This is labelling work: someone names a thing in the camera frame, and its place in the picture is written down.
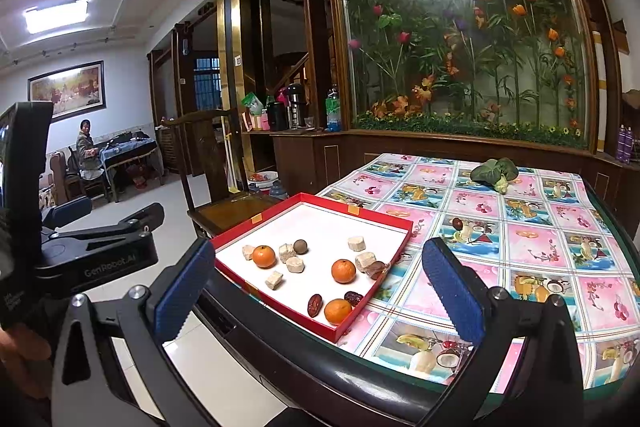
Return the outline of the left hand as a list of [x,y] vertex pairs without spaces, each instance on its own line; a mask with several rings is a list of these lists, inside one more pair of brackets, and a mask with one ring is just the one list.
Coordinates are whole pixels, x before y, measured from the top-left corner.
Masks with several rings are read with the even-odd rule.
[[47,362],[51,347],[24,324],[14,324],[1,331],[1,363],[13,384],[34,399],[49,396],[50,385],[29,368],[32,362]]

